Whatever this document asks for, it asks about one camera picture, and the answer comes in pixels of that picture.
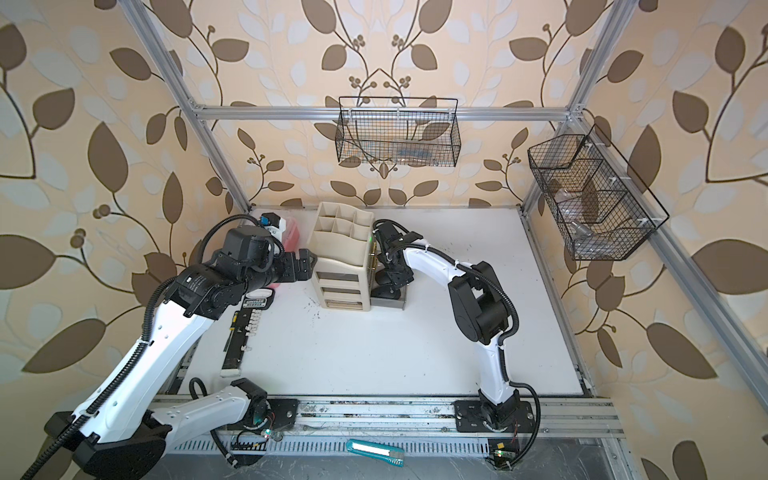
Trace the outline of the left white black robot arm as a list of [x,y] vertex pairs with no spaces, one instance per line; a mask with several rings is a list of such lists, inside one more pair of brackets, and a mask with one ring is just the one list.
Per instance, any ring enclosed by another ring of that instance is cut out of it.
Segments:
[[150,405],[187,351],[226,310],[272,284],[311,279],[317,257],[286,250],[247,214],[209,261],[196,259],[162,281],[145,307],[141,335],[99,388],[72,412],[45,425],[51,442],[24,473],[33,479],[66,449],[97,479],[140,479],[168,450],[205,432],[268,411],[268,394],[246,378],[178,407]]

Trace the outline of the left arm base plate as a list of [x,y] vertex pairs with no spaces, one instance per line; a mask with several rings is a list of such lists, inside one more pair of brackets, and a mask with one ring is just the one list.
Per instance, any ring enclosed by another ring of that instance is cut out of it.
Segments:
[[252,402],[243,418],[231,427],[257,433],[267,429],[289,429],[295,424],[298,407],[299,400],[295,398],[267,398]]

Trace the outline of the beige drawer organizer cabinet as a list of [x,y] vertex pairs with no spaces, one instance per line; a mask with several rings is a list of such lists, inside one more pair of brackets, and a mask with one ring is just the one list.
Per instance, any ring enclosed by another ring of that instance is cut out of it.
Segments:
[[308,240],[317,256],[312,284],[328,309],[371,309],[374,214],[350,205],[322,202]]

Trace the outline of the black computer mouse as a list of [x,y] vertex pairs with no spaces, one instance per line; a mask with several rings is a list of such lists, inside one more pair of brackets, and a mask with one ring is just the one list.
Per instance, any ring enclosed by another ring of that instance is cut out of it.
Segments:
[[401,290],[395,288],[392,284],[378,285],[371,291],[371,298],[399,300],[401,298]]

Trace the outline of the grey drawer of organizer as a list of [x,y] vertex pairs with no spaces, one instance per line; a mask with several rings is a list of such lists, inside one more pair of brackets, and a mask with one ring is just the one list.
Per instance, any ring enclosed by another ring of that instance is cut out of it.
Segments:
[[397,291],[391,288],[389,277],[384,273],[384,265],[378,259],[379,253],[379,246],[374,242],[371,253],[371,306],[404,310],[407,288],[402,287]]

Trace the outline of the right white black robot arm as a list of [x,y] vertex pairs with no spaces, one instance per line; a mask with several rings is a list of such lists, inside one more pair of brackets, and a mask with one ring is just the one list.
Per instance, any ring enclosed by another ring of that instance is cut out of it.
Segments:
[[514,415],[523,413],[527,405],[520,399],[519,390],[533,389],[512,381],[507,371],[504,343],[517,333],[520,319],[493,267],[486,262],[460,262],[394,220],[376,220],[373,237],[381,269],[375,274],[372,296],[400,299],[416,272],[445,287],[458,329],[478,347],[484,426],[492,431],[510,428]]

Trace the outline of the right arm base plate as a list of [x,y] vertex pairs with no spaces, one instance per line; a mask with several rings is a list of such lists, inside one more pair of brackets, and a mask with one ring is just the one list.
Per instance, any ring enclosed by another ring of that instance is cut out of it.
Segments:
[[485,399],[457,400],[453,407],[460,433],[531,433],[536,419],[529,402],[514,398],[499,405]]

